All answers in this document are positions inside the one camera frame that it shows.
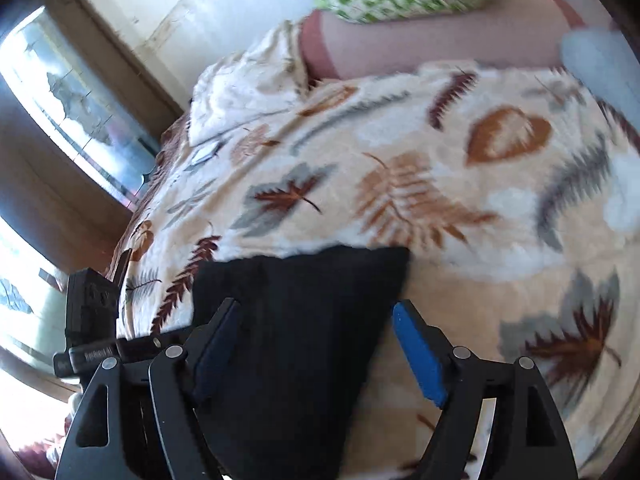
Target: metal screw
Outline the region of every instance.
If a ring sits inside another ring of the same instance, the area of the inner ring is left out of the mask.
[[[471,350],[465,346],[456,346],[453,349],[453,355],[458,359],[469,359],[471,357]]]
[[[525,370],[531,370],[535,366],[535,364],[533,363],[533,360],[529,359],[528,357],[521,357],[520,359],[518,359],[518,363]]]
[[[180,345],[169,346],[169,348],[166,349],[165,354],[171,359],[180,357],[182,355],[182,347]]]
[[[118,364],[118,360],[115,357],[107,357],[102,361],[102,368],[111,370],[116,364]]]

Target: bedding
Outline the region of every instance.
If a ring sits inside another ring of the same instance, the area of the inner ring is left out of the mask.
[[[404,297],[481,358],[534,358],[597,478],[640,415],[638,133],[562,70],[434,62],[309,89],[298,31],[202,75],[120,247],[119,334],[189,324],[202,262],[406,246]],[[438,413],[387,330],[341,476],[411,471]]]

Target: window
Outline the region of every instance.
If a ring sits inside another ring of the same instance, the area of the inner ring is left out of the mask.
[[[66,278],[0,218],[0,346],[49,375],[66,349]]]
[[[146,191],[158,143],[89,69],[45,7],[4,40],[0,73],[57,146],[134,209]]]

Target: pink pillowcase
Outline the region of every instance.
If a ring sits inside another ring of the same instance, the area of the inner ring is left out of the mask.
[[[369,25],[314,11],[300,49],[312,80],[412,72],[422,63],[475,59],[498,68],[559,66],[559,42],[580,16],[564,0],[497,0],[489,7]]]

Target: black cloth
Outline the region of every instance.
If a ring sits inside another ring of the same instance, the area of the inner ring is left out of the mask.
[[[207,263],[193,325],[235,298],[244,310],[222,382],[196,414],[234,480],[337,477],[367,365],[402,289],[409,251],[334,247]]]

